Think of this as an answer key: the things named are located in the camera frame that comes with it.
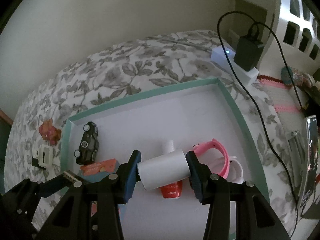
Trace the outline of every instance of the red bottle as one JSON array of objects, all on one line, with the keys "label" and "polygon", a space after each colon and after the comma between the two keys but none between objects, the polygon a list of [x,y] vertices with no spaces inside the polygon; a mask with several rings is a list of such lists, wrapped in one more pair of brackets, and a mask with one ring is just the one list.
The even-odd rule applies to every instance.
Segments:
[{"label": "red bottle", "polygon": [[[167,141],[163,144],[163,154],[167,154],[173,151],[173,141]],[[182,192],[182,180],[163,186],[160,189],[164,198],[179,198]]]}]

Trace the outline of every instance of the pink watch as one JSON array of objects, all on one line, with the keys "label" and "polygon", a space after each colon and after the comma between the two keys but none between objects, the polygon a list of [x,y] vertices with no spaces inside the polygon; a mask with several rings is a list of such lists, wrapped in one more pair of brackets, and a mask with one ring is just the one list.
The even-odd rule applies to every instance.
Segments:
[{"label": "pink watch", "polygon": [[199,157],[201,154],[204,154],[209,149],[217,149],[222,153],[224,157],[224,165],[222,167],[222,170],[218,173],[218,175],[226,179],[229,174],[230,162],[229,155],[224,146],[221,143],[219,143],[216,139],[212,139],[212,141],[200,143],[199,145],[193,146],[193,151],[197,157]]}]

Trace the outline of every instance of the screw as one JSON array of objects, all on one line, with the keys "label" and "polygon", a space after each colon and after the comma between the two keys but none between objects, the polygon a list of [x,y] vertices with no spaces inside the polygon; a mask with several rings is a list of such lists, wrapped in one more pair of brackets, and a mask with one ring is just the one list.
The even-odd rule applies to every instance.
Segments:
[{"label": "screw", "polygon": [[82,185],[82,182],[79,180],[73,184],[74,187],[81,187],[81,185]]},{"label": "screw", "polygon": [[114,179],[117,179],[117,178],[118,178],[118,175],[115,174],[115,173],[112,173],[112,174],[109,175],[109,179],[114,180]]},{"label": "screw", "polygon": [[254,186],[254,183],[251,181],[251,180],[247,180],[245,182],[245,184],[248,186],[248,187],[253,187]]},{"label": "screw", "polygon": [[210,175],[210,179],[212,179],[212,180],[218,180],[218,179],[219,179],[219,175],[218,175],[218,174],[211,174],[211,175]]}]

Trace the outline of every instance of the black power adapter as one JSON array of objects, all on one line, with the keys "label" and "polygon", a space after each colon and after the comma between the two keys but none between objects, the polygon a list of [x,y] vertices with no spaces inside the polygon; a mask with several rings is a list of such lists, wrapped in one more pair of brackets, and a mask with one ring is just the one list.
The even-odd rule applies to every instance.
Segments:
[{"label": "black power adapter", "polygon": [[234,62],[245,71],[249,71],[257,66],[261,57],[264,44],[258,40],[259,29],[252,36],[252,28],[248,34],[239,38]]}]

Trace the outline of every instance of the floral bedsheet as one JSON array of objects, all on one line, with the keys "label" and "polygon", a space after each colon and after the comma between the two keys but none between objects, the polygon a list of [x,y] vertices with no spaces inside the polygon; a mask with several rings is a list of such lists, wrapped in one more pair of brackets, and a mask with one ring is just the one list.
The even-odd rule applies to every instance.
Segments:
[{"label": "floral bedsheet", "polygon": [[[32,92],[17,112],[5,157],[5,190],[26,178],[47,181],[60,173],[61,141],[54,147],[51,170],[31,166],[33,149],[44,143],[38,132],[43,120],[52,118],[53,125],[62,129],[68,117],[110,100],[180,82],[219,77],[248,124],[263,164],[271,206],[290,233],[296,215],[288,177],[267,145],[252,101],[229,74],[210,61],[210,50],[219,45],[213,31],[164,34],[117,44],[61,70]],[[259,81],[248,90],[262,111],[274,148],[292,172],[284,132],[272,101]],[[41,199],[33,218],[37,229],[59,199],[59,194]]]}]

